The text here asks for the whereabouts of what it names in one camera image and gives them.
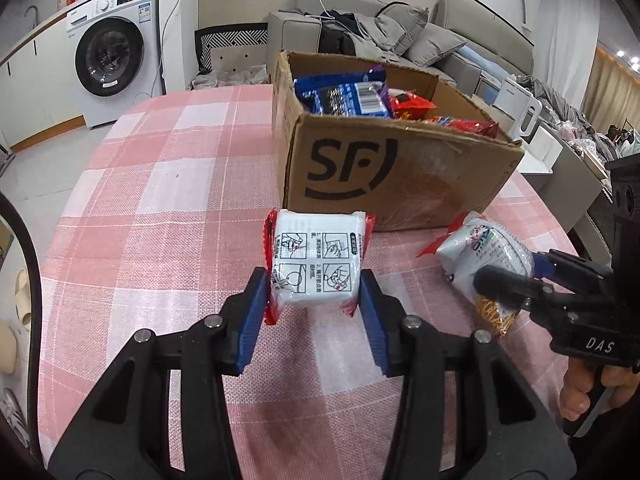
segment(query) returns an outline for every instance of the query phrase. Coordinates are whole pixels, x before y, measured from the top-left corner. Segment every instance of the instruction diagram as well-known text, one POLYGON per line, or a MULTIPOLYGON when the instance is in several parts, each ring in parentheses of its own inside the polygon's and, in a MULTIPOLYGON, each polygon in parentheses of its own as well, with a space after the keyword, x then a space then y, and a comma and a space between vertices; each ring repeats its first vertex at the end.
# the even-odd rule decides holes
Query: instruction diagram
POLYGON ((351 267, 349 264, 322 264, 322 291, 351 291, 351 267))
POLYGON ((323 258, 348 258, 349 235, 347 233, 322 233, 323 258))
POLYGON ((280 258, 304 260, 306 258, 306 233, 283 233, 280 237, 280 258))
POLYGON ((306 292, 306 265, 280 264, 276 285, 292 292, 306 292))

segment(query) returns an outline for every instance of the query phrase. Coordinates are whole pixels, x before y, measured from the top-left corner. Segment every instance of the human hand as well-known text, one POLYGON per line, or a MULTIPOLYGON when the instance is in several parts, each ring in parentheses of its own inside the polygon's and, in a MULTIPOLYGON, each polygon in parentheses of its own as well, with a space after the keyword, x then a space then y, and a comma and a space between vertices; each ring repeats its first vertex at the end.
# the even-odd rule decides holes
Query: human hand
MULTIPOLYGON (((564 385, 560 392, 560 415, 567 420, 577 420, 589 409, 590 400, 587 393, 593 388, 595 371, 590 369, 582 359, 569 357, 569 367, 564 374, 564 385)), ((636 392, 640 382, 640 374, 631 368, 606 366, 602 371, 600 382, 609 388, 615 387, 612 396, 601 413, 625 404, 636 392)))

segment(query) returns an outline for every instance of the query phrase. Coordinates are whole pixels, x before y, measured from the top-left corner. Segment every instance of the white snack package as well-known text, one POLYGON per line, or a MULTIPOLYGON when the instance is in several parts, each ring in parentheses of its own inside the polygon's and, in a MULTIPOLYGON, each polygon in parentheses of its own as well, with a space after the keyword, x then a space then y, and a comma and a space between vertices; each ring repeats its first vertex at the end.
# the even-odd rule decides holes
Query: white snack package
POLYGON ((278 211, 273 236, 271 310, 287 305, 355 308, 364 253, 366 215, 278 211))
POLYGON ((466 215, 462 225, 451 229, 455 230, 444 241, 436 241, 437 248, 432 244, 423 254, 437 254, 451 285, 475 305, 494 333, 505 335, 519 309, 480 296, 474 287, 474 277, 478 269, 487 265, 531 277, 534 266, 531 251, 507 229, 475 211, 466 215))

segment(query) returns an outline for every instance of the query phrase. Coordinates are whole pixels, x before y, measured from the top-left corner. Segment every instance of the wooden baseboard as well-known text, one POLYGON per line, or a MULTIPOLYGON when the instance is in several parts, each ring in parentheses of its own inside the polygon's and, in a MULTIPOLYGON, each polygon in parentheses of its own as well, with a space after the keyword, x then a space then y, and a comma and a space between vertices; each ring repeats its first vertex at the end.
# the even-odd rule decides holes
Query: wooden baseboard
POLYGON ((64 134, 66 132, 70 132, 71 130, 75 130, 76 128, 80 128, 84 126, 86 123, 84 122, 84 117, 74 117, 73 119, 69 119, 68 121, 64 121, 63 123, 56 124, 46 130, 42 130, 37 134, 32 135, 31 137, 27 137, 24 140, 21 140, 17 144, 14 144, 11 149, 14 153, 21 152, 22 150, 26 150, 31 146, 36 145, 43 140, 50 139, 51 137, 55 137, 59 134, 64 134))

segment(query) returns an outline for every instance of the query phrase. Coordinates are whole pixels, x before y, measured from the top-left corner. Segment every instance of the barcode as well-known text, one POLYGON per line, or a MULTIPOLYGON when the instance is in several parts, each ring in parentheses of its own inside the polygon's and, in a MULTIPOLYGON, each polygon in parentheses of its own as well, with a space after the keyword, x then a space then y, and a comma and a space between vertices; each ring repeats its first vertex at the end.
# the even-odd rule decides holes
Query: barcode
POLYGON ((360 112, 363 115, 377 114, 385 111, 378 97, 378 92, 376 92, 375 87, 371 83, 356 83, 356 92, 358 93, 358 101, 360 102, 360 112))

